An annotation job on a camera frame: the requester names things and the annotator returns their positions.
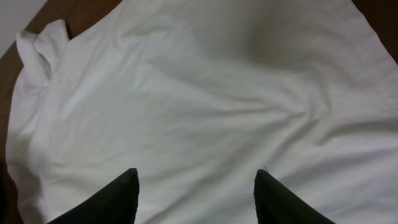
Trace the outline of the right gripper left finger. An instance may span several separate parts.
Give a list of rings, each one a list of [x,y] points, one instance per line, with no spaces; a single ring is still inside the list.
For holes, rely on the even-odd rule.
[[[138,172],[130,168],[49,224],[134,224],[138,201]]]

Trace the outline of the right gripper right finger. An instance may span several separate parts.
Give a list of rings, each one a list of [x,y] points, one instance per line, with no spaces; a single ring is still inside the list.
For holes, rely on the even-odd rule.
[[[258,224],[333,224],[266,170],[256,173],[254,200]]]

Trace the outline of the white t-shirt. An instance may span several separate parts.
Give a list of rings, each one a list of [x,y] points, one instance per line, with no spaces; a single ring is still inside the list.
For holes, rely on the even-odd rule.
[[[138,223],[254,223],[261,168],[336,223],[397,222],[397,64],[351,1],[122,1],[16,44],[27,223],[130,167]]]

